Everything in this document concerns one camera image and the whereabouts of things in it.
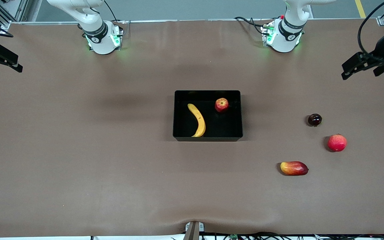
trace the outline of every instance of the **red apple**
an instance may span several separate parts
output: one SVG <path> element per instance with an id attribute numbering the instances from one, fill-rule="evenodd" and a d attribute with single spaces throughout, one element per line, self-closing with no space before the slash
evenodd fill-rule
<path id="1" fill-rule="evenodd" d="M 335 151 L 335 152 L 341 152 L 343 149 L 345 149 L 346 145 L 348 144 L 348 141 L 345 137 L 343 137 L 340 134 L 332 135 L 328 140 L 328 147 Z"/>
<path id="2" fill-rule="evenodd" d="M 229 108 L 229 102 L 226 100 L 226 98 L 219 98 L 216 100 L 215 108 L 218 112 L 226 112 L 227 108 Z"/>
<path id="3" fill-rule="evenodd" d="M 289 176 L 300 176 L 308 173 L 308 167 L 299 161 L 282 162 L 281 171 Z"/>

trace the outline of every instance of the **brown table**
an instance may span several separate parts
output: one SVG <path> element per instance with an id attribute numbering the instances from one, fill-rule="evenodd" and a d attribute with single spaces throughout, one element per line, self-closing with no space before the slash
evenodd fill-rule
<path id="1" fill-rule="evenodd" d="M 343 81 L 361 20 L 313 20 L 288 54 L 235 21 L 134 23 L 99 56 L 70 26 L 0 43 L 0 237 L 206 231 L 384 234 L 384 77 Z M 371 50 L 384 28 L 364 28 Z M 177 142 L 177 89 L 242 93 L 244 138 Z M 323 125 L 306 126 L 319 113 Z M 324 139 L 343 134 L 340 153 Z M 302 161 L 306 176 L 283 176 Z"/>

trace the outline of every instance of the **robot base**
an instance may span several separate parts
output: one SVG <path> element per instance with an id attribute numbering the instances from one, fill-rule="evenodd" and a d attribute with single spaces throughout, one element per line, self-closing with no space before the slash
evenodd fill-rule
<path id="1" fill-rule="evenodd" d="M 94 43 L 86 37 L 90 50 L 102 55 L 109 54 L 114 50 L 121 50 L 123 34 L 123 31 L 120 31 L 119 26 L 116 26 L 110 21 L 104 21 L 104 23 L 108 26 L 108 33 L 102 38 L 100 43 Z"/>
<path id="2" fill-rule="evenodd" d="M 299 44 L 302 34 L 300 33 L 294 41 L 287 41 L 285 37 L 279 33 L 278 26 L 281 21 L 282 19 L 278 18 L 271 23 L 268 23 L 265 28 L 261 28 L 263 33 L 269 34 L 268 36 L 262 35 L 263 45 L 265 47 L 271 46 L 274 50 L 280 53 L 288 53 Z"/>

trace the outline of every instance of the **black square container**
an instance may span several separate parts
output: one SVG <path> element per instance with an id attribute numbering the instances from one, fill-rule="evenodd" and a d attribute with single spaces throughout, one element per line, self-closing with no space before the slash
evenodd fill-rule
<path id="1" fill-rule="evenodd" d="M 216 100 L 226 98 L 229 109 L 218 113 Z M 189 111 L 188 103 L 201 112 L 206 130 L 202 137 L 192 138 L 198 121 Z M 177 90 L 174 93 L 173 137 L 178 141 L 237 141 L 242 138 L 241 93 L 238 90 Z"/>

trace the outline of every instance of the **yellow banana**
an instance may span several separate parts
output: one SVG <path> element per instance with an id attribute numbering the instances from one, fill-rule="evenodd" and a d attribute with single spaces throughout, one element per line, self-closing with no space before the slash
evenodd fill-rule
<path id="1" fill-rule="evenodd" d="M 195 135 L 193 135 L 193 138 L 202 137 L 205 132 L 205 121 L 202 117 L 201 112 L 198 110 L 198 108 L 195 107 L 193 104 L 188 104 L 189 111 L 192 112 L 192 114 L 196 117 L 196 120 L 198 120 L 198 128 L 196 129 Z"/>

